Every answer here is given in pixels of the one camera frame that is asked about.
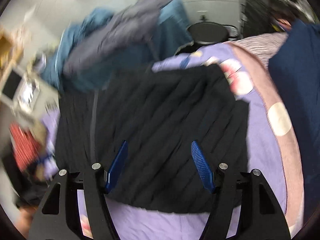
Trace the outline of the black quilted down jacket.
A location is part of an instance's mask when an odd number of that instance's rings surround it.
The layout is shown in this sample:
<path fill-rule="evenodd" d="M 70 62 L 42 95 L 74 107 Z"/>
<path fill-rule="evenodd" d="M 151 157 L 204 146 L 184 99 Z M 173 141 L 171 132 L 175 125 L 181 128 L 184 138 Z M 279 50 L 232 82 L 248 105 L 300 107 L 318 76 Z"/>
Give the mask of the black quilted down jacket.
<path fill-rule="evenodd" d="M 215 170 L 224 157 L 245 171 L 249 104 L 237 100 L 216 66 L 115 72 L 105 89 L 67 92 L 59 100 L 59 168 L 109 168 L 122 142 L 129 152 L 110 198 L 167 213 L 212 208 L 191 156 L 197 141 Z"/>

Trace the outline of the purple floral bed sheet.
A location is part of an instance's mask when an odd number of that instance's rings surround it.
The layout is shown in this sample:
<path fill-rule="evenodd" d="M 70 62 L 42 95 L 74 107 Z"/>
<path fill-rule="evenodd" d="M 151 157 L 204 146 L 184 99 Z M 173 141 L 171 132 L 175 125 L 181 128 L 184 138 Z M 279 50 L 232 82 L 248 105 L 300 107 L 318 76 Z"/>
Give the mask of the purple floral bed sheet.
<path fill-rule="evenodd" d="M 248 166 L 262 171 L 289 215 L 289 232 L 295 235 L 303 222 L 300 152 L 289 115 L 266 70 L 285 39 L 284 34 L 263 34 L 208 46 L 159 61 L 152 70 L 186 69 L 215 59 L 227 67 L 236 95 L 249 103 Z M 114 201 L 111 214 L 122 239 L 198 239 L 209 216 L 147 211 Z"/>

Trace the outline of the red patterned cloth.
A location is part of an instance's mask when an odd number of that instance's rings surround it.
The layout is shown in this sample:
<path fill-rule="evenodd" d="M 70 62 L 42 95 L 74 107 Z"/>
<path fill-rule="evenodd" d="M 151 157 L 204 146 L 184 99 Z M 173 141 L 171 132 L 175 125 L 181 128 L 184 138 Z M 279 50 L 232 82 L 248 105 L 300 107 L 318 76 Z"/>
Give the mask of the red patterned cloth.
<path fill-rule="evenodd" d="M 17 123 L 10 125 L 13 139 L 14 158 L 20 171 L 37 161 L 41 144 L 34 139 L 30 131 L 23 130 Z"/>

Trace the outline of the white device with dark screen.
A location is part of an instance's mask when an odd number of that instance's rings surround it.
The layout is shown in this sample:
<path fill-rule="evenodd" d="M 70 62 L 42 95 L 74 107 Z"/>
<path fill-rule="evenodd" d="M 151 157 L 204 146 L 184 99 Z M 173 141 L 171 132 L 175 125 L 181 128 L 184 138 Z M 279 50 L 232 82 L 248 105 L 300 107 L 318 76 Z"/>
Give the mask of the white device with dark screen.
<path fill-rule="evenodd" d="M 40 95 L 38 81 L 18 66 L 8 66 L 1 77 L 1 103 L 13 111 L 31 113 Z"/>

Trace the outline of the blue and grey jacket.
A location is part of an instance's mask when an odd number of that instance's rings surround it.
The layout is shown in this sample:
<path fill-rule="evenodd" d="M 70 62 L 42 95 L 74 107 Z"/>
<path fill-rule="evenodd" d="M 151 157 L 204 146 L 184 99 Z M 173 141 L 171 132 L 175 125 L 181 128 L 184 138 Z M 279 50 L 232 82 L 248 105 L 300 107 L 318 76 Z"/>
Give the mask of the blue and grey jacket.
<path fill-rule="evenodd" d="M 192 42 L 182 0 L 138 0 L 118 13 L 94 9 L 67 27 L 40 76 L 60 92 L 106 85 L 118 69 L 149 68 Z"/>

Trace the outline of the black round stool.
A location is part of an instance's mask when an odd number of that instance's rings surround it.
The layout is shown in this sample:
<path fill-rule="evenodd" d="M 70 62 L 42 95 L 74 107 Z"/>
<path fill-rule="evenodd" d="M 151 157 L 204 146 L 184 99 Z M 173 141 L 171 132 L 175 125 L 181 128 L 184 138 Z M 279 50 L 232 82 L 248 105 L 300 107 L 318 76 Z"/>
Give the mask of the black round stool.
<path fill-rule="evenodd" d="M 188 28 L 195 44 L 208 46 L 228 41 L 229 32 L 221 24 L 214 22 L 199 22 Z"/>

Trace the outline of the navy blue pillow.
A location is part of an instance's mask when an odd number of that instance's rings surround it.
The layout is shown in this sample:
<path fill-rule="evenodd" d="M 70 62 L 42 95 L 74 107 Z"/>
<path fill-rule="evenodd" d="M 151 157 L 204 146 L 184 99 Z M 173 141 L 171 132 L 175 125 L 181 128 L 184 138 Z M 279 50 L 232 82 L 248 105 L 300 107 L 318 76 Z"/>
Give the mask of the navy blue pillow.
<path fill-rule="evenodd" d="M 268 71 L 290 116 L 304 177 L 304 220 L 319 205 L 319 25 L 297 20 Z"/>

